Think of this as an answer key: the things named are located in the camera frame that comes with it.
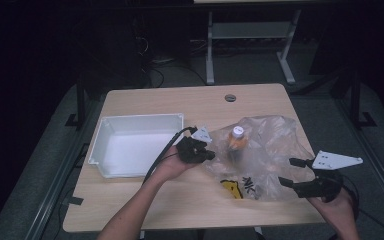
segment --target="white plastic bin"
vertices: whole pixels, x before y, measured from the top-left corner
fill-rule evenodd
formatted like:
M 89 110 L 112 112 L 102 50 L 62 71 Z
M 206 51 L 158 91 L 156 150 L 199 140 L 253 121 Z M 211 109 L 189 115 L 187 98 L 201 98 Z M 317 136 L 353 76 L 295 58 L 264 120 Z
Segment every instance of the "white plastic bin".
M 181 113 L 103 117 L 88 162 L 105 178 L 145 176 L 183 129 L 183 118 Z

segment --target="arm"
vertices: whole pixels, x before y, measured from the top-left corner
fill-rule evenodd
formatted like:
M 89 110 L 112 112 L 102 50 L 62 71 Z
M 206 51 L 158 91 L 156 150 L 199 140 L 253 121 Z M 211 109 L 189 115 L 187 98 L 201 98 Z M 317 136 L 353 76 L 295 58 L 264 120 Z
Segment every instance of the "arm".
M 196 164 L 183 163 L 176 153 L 176 147 L 168 150 L 165 155 L 167 158 L 157 166 L 138 192 L 111 218 L 98 239 L 138 238 L 146 213 L 161 186 L 196 166 Z
M 345 189 L 331 202 L 324 203 L 317 198 L 307 199 L 329 223 L 342 240 L 359 240 L 354 220 L 353 200 Z

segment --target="orange bottle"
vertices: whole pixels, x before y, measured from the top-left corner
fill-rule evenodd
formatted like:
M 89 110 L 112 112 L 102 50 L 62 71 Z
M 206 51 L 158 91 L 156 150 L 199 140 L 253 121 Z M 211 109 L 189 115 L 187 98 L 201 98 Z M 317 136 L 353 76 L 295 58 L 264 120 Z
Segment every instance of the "orange bottle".
M 248 145 L 248 139 L 241 126 L 233 128 L 229 133 L 228 152 L 232 161 L 237 162 L 242 159 L 242 150 Z

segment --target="human hand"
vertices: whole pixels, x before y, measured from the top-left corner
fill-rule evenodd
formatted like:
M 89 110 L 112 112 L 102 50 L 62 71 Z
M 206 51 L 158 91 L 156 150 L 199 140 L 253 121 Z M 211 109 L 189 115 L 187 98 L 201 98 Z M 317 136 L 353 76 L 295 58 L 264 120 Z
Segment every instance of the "human hand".
M 183 162 L 180 159 L 175 146 L 169 148 L 167 153 L 163 156 L 163 159 L 164 160 L 156 167 L 153 175 L 161 177 L 164 181 L 177 178 L 186 170 L 198 165 Z
M 335 199 L 328 203 L 318 198 L 307 198 L 307 200 L 319 211 L 326 222 L 335 229 L 340 239 L 360 239 L 354 220 L 354 202 L 344 188 L 341 189 Z

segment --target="clear plastic bag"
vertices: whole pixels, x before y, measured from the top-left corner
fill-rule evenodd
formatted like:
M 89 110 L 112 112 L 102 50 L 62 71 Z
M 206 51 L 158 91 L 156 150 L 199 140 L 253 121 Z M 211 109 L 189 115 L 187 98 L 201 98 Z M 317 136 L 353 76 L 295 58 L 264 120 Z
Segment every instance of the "clear plastic bag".
M 232 159 L 228 139 L 235 126 L 244 129 L 248 142 Z M 283 116 L 246 117 L 237 124 L 211 132 L 210 136 L 213 141 L 207 149 L 214 151 L 216 157 L 203 165 L 236 198 L 292 200 L 297 198 L 296 193 L 280 185 L 278 176 L 294 182 L 314 179 L 309 168 L 289 164 L 289 158 L 314 158 L 298 142 L 293 119 Z

